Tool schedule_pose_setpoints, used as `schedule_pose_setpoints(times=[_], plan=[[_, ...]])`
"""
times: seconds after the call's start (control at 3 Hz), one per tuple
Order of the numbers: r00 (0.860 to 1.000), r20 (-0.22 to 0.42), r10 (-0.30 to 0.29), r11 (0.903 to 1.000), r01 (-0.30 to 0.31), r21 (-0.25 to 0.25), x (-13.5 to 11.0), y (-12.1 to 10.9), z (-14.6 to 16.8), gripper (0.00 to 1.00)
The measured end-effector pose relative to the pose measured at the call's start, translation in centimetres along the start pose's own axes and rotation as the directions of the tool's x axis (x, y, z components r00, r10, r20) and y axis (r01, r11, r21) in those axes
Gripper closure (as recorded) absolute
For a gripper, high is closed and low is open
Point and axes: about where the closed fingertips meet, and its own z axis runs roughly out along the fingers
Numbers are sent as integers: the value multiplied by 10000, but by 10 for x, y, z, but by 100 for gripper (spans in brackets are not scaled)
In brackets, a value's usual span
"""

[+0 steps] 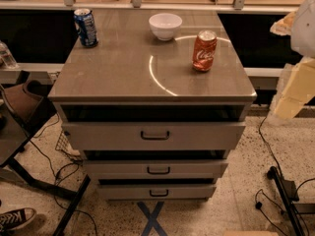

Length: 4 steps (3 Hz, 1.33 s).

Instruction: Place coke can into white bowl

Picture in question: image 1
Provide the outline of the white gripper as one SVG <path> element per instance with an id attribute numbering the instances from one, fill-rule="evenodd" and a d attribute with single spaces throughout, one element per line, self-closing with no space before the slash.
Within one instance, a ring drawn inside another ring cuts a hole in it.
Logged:
<path id="1" fill-rule="evenodd" d="M 267 116 L 268 123 L 279 126 L 315 97 L 315 0 L 305 0 L 297 12 L 273 23 L 270 32 L 291 35 L 291 49 L 307 56 L 295 65 L 286 64 L 281 72 Z"/>

